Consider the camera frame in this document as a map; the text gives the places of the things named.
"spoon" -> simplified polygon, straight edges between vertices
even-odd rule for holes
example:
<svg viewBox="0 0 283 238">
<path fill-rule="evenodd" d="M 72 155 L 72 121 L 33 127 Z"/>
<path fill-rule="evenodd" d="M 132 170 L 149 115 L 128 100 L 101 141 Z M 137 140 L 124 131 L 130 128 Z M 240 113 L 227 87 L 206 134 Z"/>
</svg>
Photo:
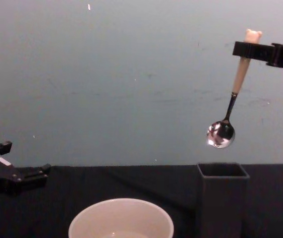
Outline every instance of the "spoon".
<svg viewBox="0 0 283 238">
<path fill-rule="evenodd" d="M 244 42 L 258 44 L 261 36 L 261 31 L 252 31 L 250 29 L 247 29 Z M 223 120 L 213 123 L 208 128 L 207 142 L 209 145 L 215 148 L 228 147 L 235 139 L 235 129 L 230 124 L 229 117 L 241 86 L 244 82 L 249 63 L 250 59 L 244 57 L 240 58 L 226 116 Z"/>
</svg>

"white bowl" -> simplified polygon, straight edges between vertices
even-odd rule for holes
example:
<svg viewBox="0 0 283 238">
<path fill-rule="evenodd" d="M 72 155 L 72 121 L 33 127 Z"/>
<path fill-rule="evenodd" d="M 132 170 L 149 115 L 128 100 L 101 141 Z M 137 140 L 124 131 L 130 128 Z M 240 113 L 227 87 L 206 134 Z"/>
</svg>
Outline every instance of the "white bowl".
<svg viewBox="0 0 283 238">
<path fill-rule="evenodd" d="M 172 238 L 173 222 L 165 210 L 138 199 L 96 203 L 72 221 L 69 238 Z"/>
</svg>

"gray wall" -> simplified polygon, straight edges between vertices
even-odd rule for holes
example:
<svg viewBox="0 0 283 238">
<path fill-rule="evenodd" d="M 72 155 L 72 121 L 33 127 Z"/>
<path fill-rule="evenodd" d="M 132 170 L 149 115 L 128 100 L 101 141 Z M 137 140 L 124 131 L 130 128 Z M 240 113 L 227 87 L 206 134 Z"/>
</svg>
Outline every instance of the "gray wall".
<svg viewBox="0 0 283 238">
<path fill-rule="evenodd" d="M 16 166 L 283 163 L 283 69 L 253 61 L 222 119 L 234 41 L 283 43 L 281 0 L 0 0 L 0 142 Z"/>
</svg>

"black tabletop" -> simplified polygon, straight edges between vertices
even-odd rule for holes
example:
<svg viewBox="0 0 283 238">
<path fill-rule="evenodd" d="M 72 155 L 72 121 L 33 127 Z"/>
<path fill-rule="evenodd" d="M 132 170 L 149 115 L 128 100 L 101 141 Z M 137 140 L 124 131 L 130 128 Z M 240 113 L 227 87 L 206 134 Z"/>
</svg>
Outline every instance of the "black tabletop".
<svg viewBox="0 0 283 238">
<path fill-rule="evenodd" d="M 250 183 L 242 237 L 283 238 L 283 165 L 244 168 Z M 52 167 L 45 187 L 0 194 L 0 238 L 67 238 L 84 208 L 123 197 L 161 206 L 173 220 L 173 237 L 192 238 L 196 182 L 196 166 Z"/>
</svg>

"black container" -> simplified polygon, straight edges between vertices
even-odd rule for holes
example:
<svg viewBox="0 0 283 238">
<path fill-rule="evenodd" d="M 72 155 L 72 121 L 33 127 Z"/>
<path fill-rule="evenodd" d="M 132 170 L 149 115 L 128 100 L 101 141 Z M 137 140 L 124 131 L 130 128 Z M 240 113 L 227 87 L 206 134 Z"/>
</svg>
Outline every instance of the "black container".
<svg viewBox="0 0 283 238">
<path fill-rule="evenodd" d="M 248 173 L 237 163 L 197 167 L 195 238 L 240 238 Z"/>
</svg>

